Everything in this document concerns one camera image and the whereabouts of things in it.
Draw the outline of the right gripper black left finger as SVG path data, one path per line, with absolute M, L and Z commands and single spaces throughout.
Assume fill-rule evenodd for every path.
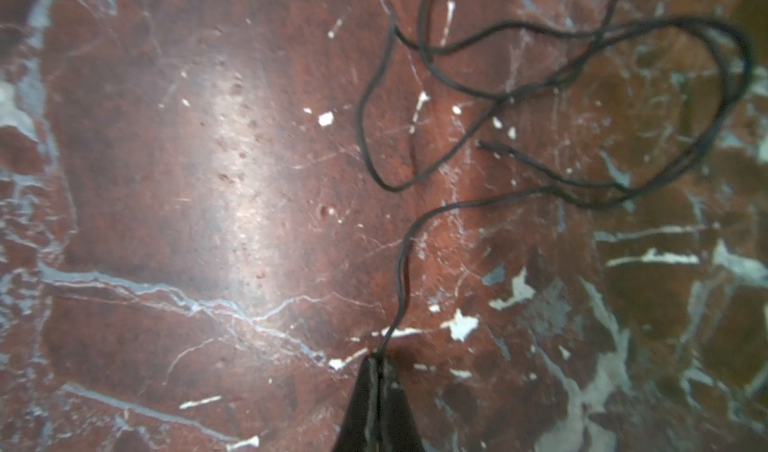
M 344 414 L 333 452 L 373 452 L 379 447 L 380 362 L 364 358 Z

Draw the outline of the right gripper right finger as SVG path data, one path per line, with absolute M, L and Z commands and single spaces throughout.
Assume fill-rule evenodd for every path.
M 425 451 L 397 367 L 388 357 L 379 367 L 378 434 L 379 451 Z

